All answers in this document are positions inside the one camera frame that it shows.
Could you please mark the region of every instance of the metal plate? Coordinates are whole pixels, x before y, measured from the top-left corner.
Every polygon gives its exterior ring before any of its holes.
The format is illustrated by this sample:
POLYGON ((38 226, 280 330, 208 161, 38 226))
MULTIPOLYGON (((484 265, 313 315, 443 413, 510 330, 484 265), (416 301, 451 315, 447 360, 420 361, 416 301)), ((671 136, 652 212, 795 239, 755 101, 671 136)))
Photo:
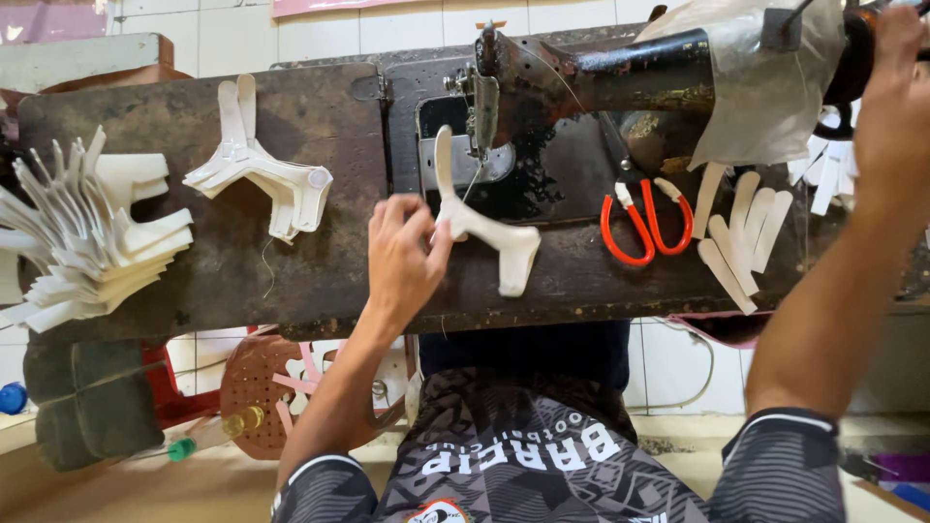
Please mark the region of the metal plate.
MULTIPOLYGON (((516 156, 510 144, 493 151, 488 151, 487 162, 482 167, 478 158, 469 155, 472 139, 468 135, 452 137, 452 184, 456 187, 468 187, 474 179, 475 185, 491 183, 507 176, 513 170, 516 156)), ((427 138, 419 141, 419 172, 423 189, 436 191, 436 139, 427 138)))

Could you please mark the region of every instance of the red scissors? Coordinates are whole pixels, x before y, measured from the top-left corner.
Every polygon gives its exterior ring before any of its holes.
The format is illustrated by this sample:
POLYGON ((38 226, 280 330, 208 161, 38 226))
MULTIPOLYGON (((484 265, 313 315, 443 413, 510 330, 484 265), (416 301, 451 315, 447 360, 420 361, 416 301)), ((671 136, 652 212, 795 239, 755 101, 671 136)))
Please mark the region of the red scissors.
POLYGON ((658 251, 662 254, 666 256, 675 256, 684 252, 691 243, 691 233, 694 230, 694 212, 691 210, 691 206, 688 205, 688 200, 670 181, 656 178, 655 182, 656 186, 671 198, 671 201, 678 203, 684 214, 684 234, 682 235, 681 241, 679 241, 678 245, 675 247, 668 248, 665 246, 665 243, 662 242, 662 235, 658 230, 658 220, 656 220, 656 206, 652 201, 652 184, 649 180, 640 181, 640 186, 643 188, 645 215, 649 220, 649 229, 652 231, 651 236, 649 235, 649 231, 645 228, 643 218, 640 217, 639 211, 636 210, 636 206, 633 204, 633 198, 630 196, 630 191, 627 190, 627 184, 618 182, 614 186, 614 190, 617 192, 617 199, 620 200, 623 207, 627 209, 627 213, 630 214, 630 218, 633 220, 633 224, 636 225, 636 230, 639 231, 640 237, 645 244, 645 256, 642 258, 636 259, 628 256, 614 243, 614 237, 610 234, 610 208, 613 206, 613 196, 607 195, 604 197, 604 206, 601 209, 601 236, 604 238, 604 244, 607 245, 607 249, 610 250, 614 257, 634 267, 646 267, 646 265, 651 263, 652 260, 656 258, 656 245, 658 245, 658 251))

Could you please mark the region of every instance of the tile floor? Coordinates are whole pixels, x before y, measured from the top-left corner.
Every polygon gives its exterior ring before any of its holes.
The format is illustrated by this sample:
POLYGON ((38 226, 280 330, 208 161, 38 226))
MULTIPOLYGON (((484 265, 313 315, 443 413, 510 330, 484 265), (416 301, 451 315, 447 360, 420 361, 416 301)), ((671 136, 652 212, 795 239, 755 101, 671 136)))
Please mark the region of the tile floor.
MULTIPOLYGON (((685 0, 665 0, 677 7, 685 0)), ((157 32, 175 45, 177 69, 195 77, 266 71, 278 61, 439 47, 470 43, 476 23, 506 20, 507 34, 533 34, 644 21, 652 2, 642 0, 434 0, 408 5, 348 9, 271 18, 270 0, 111 0, 110 34, 157 32)), ((926 395, 909 394, 930 372, 930 353, 920 340, 927 322, 894 319, 887 353, 854 399, 852 411, 927 410, 926 395)), ((196 394, 219 387, 222 365, 245 328, 192 333, 168 346, 179 388, 196 394)), ((28 333, 0 330, 0 385, 22 379, 28 333)), ((713 374, 703 343, 655 318, 636 320, 631 329, 628 407, 648 414, 744 411, 742 390, 751 351, 711 343, 713 374)))

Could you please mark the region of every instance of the red chair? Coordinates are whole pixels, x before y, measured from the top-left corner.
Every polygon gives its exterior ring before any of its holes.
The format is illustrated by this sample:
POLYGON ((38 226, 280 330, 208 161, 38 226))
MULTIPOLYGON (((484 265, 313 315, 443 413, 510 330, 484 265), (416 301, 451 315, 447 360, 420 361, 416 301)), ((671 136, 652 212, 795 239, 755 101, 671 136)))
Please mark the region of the red chair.
POLYGON ((151 347, 143 341, 142 365, 152 367, 145 375, 152 386, 155 417, 162 430, 219 412, 219 390, 196 396, 182 396, 178 392, 171 358, 168 357, 165 345, 151 347), (164 365, 155 365, 162 361, 164 365))

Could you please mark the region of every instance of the cable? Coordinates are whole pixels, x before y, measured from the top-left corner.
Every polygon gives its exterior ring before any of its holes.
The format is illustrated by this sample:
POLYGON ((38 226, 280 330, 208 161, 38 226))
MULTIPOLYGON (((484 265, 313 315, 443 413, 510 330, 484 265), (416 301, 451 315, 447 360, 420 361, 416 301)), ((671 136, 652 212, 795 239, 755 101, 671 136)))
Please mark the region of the cable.
POLYGON ((707 374, 707 380, 704 382, 704 386, 701 387, 700 391, 691 399, 682 401, 680 403, 673 403, 671 405, 647 405, 645 407, 632 407, 632 408, 627 409, 627 412, 633 412, 633 411, 638 412, 638 411, 648 410, 648 409, 678 409, 680 407, 687 407, 688 405, 691 405, 692 403, 701 399, 701 397, 704 396, 704 393, 707 392, 708 387, 711 386, 711 379, 713 378, 713 347, 711 346, 711 343, 705 340, 704 337, 700 336, 699 334, 696 334, 695 331, 691 329, 674 325, 671 322, 665 321, 663 319, 660 319, 659 321, 663 323, 669 329, 683 330, 684 332, 688 333, 688 336, 691 337, 691 340, 695 342, 703 343, 704 346, 707 347, 707 352, 711 354, 711 371, 708 372, 707 374))

